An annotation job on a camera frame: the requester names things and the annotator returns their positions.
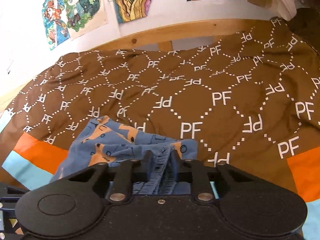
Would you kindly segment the blue pajama pants orange cars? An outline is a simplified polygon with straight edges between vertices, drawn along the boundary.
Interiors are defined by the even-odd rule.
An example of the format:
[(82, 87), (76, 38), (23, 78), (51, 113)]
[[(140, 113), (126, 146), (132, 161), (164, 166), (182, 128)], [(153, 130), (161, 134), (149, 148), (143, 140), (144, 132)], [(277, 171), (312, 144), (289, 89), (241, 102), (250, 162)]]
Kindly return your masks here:
[(146, 133), (113, 121), (108, 116), (92, 119), (72, 142), (66, 159), (59, 165), (51, 181), (56, 181), (89, 166), (103, 163), (117, 167), (126, 160), (141, 160), (150, 151), (151, 177), (146, 183), (135, 183), (135, 194), (189, 194), (191, 185), (174, 179), (175, 161), (196, 159), (197, 142), (193, 139), (175, 140)]

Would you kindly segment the brown PF patterned duvet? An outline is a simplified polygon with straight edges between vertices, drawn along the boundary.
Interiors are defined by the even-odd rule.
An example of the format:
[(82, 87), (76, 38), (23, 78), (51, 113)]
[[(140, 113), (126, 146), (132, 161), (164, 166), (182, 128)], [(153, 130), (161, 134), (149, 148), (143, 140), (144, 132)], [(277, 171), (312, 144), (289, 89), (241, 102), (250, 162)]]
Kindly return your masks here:
[(90, 121), (138, 144), (148, 133), (197, 142), (208, 166), (230, 164), (298, 193), (306, 239), (319, 239), (319, 20), (279, 18), (208, 46), (70, 53), (36, 75), (1, 113), (1, 181), (34, 189), (96, 163), (70, 151)]

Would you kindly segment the anime girl poster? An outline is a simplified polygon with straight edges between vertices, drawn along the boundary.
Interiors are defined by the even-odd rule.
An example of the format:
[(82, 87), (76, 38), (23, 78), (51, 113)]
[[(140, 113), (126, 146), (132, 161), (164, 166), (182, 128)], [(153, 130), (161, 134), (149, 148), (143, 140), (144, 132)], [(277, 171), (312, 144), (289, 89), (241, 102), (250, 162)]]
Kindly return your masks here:
[(104, 0), (63, 0), (63, 20), (71, 39), (108, 23)]

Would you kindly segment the blue mermaid poster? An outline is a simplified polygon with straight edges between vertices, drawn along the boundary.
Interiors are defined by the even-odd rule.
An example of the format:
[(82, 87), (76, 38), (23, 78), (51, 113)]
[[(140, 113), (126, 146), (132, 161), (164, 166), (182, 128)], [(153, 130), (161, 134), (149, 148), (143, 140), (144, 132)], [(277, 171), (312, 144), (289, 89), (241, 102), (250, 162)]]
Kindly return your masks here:
[(42, 6), (42, 18), (47, 43), (50, 50), (70, 38), (67, 24), (62, 19), (65, 4), (63, 0), (45, 0)]

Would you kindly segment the wooden bed frame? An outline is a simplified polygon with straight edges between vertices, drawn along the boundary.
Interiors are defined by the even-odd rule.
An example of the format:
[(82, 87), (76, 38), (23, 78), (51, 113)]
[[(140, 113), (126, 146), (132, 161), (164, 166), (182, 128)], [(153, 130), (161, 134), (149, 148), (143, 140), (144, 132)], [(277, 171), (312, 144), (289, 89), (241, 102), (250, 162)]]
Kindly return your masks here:
[(254, 24), (265, 22), (252, 19), (214, 19), (179, 23), (130, 34), (95, 47), (91, 46), (89, 50), (132, 49), (157, 44), (159, 50), (169, 51), (173, 48), (172, 42), (175, 40), (207, 36), (222, 38), (237, 31), (249, 30)]

